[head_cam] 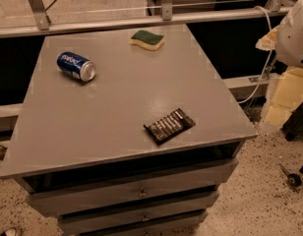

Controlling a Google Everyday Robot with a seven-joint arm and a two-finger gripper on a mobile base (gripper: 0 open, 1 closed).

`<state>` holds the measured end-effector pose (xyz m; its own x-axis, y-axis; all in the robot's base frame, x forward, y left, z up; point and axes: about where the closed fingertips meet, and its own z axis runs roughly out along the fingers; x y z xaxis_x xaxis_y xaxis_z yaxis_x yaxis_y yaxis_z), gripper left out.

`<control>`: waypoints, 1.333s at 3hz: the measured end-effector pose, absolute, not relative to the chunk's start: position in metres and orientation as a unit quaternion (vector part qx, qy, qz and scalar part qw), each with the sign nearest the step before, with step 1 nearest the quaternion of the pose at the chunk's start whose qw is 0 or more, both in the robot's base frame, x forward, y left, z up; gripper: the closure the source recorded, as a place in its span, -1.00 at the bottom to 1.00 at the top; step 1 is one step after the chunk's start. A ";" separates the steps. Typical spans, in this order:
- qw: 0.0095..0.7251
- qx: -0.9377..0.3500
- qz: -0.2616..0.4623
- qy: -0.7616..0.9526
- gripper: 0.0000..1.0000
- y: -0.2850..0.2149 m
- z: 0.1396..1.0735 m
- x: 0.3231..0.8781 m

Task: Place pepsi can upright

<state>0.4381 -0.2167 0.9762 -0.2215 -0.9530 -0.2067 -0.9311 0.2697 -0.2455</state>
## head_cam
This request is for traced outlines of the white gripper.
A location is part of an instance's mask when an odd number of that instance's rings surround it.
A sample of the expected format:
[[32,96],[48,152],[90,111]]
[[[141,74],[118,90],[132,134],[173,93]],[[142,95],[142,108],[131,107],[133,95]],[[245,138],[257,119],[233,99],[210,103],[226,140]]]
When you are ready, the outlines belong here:
[[303,0],[298,0],[278,27],[260,38],[255,47],[275,50],[277,60],[291,67],[278,80],[265,122],[282,127],[303,102]]

